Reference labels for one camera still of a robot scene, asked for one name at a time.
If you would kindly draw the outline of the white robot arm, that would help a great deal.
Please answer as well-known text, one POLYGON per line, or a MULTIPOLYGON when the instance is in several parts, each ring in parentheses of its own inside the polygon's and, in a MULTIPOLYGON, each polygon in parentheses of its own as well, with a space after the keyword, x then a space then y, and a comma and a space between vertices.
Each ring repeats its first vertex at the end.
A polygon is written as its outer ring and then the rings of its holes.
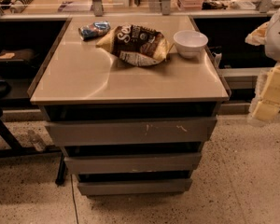
POLYGON ((263 45, 265 55, 276 61, 272 69, 259 73, 255 97, 249 107, 249 122, 264 125, 280 111, 280 8, 269 21, 250 33, 245 42, 254 46, 263 45))

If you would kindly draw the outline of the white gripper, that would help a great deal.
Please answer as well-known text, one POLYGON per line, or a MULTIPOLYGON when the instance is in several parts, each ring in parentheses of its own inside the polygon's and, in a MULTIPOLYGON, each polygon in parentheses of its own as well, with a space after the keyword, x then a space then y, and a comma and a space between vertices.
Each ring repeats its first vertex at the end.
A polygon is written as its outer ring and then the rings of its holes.
MULTIPOLYGON (((260 46, 266 44, 268 22, 248 34, 247 44, 260 46)), ((261 121, 272 120, 280 111, 280 63, 268 72, 263 72, 258 78, 256 97, 251 104, 251 117, 261 121)))

